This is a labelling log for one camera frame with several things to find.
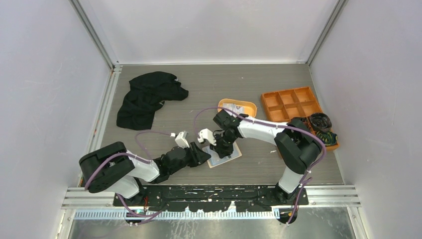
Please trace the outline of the credit card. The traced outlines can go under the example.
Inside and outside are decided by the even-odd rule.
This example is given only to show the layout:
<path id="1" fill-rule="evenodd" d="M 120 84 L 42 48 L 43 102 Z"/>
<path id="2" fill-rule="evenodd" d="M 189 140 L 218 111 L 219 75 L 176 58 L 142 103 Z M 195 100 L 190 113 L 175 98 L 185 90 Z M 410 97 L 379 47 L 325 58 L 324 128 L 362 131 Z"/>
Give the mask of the credit card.
<path id="1" fill-rule="evenodd" d="M 233 115 L 233 112 L 236 114 L 244 114 L 245 113 L 245 107 L 233 103 L 223 103 L 222 107 L 225 108 L 225 111 L 228 112 L 229 115 Z"/>

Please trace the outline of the yellow oval tray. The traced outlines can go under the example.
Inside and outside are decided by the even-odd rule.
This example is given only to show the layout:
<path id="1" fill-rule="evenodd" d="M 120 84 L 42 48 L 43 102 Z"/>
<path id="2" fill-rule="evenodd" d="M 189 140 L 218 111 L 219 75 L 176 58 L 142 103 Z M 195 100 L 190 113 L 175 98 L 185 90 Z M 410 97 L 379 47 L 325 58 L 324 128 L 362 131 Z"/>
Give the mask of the yellow oval tray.
<path id="1" fill-rule="evenodd" d="M 247 114 L 251 117 L 256 117 L 257 115 L 257 106 L 252 102 L 222 99 L 219 101 L 218 106 L 232 110 L 237 114 Z"/>

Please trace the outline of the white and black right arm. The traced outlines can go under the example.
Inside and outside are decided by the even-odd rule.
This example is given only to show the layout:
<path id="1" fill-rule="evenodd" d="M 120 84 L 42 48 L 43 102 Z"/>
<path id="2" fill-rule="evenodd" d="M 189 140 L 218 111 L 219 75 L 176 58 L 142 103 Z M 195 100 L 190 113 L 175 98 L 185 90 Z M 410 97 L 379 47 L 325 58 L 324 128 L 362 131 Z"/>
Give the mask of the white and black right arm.
<path id="1" fill-rule="evenodd" d="M 296 191 L 311 165 L 324 152 L 323 143 L 313 136 L 300 119 L 289 123 L 258 120 L 246 114 L 235 116 L 225 110 L 218 112 L 213 121 L 221 133 L 215 134 L 212 149 L 219 157 L 233 152 L 233 144 L 239 138 L 251 138 L 277 147 L 286 166 L 275 187 L 277 200 L 284 205 L 291 203 Z"/>

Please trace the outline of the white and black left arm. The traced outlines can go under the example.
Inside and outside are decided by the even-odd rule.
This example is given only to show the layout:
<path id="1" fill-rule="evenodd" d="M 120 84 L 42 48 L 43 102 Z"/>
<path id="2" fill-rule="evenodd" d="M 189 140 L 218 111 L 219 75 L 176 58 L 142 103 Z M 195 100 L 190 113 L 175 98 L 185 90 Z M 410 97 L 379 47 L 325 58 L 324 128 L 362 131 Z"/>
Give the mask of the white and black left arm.
<path id="1" fill-rule="evenodd" d="M 194 142 L 189 147 L 173 147 L 158 158 L 149 160 L 128 151 L 123 142 L 115 142 L 79 160 L 90 193 L 115 192 L 134 206 L 143 203 L 141 181 L 158 184 L 185 167 L 197 167 L 211 158 Z"/>

